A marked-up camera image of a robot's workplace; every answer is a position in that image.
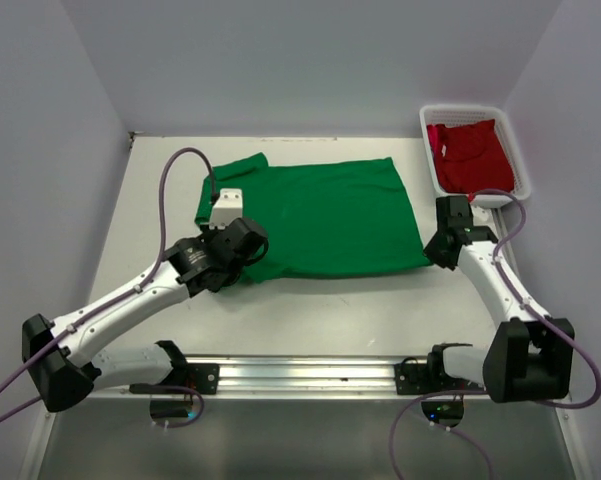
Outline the green t shirt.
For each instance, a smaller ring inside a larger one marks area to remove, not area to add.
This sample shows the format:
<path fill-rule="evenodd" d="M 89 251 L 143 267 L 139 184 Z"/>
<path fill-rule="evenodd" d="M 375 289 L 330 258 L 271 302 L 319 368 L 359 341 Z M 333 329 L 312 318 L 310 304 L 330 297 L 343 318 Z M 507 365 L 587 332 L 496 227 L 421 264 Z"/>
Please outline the green t shirt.
<path fill-rule="evenodd" d="M 430 266 L 406 188 L 391 158 L 272 166 L 257 153 L 214 169 L 195 222 L 211 215 L 213 187 L 239 189 L 243 214 L 269 237 L 246 279 L 336 279 Z"/>

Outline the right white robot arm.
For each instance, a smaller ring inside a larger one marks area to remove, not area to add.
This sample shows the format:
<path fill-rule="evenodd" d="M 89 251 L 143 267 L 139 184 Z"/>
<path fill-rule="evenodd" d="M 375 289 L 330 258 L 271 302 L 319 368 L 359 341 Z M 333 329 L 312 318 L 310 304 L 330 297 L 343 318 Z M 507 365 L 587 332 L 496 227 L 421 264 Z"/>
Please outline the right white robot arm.
<path fill-rule="evenodd" d="M 496 403 L 548 401 L 569 391 L 575 331 L 535 301 L 501 253 L 490 227 L 476 225 L 469 198 L 436 199 L 436 232 L 424 249 L 436 266 L 468 278 L 496 326 L 491 344 L 436 345 L 427 356 L 425 379 L 448 392 L 460 380 L 483 387 Z"/>

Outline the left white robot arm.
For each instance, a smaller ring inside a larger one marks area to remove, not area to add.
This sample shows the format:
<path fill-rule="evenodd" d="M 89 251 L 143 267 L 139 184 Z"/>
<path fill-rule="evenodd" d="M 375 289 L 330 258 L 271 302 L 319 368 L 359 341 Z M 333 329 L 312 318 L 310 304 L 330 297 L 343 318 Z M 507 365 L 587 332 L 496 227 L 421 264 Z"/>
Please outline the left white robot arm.
<path fill-rule="evenodd" d="M 22 326 L 22 357 L 45 407 L 68 410 L 92 392 L 129 385 L 146 393 L 179 392 L 191 381 L 185 355 L 169 340 L 132 350 L 111 343 L 144 320 L 203 291 L 236 282 L 269 247 L 266 231 L 249 218 L 178 240 L 132 281 L 94 303 Z"/>

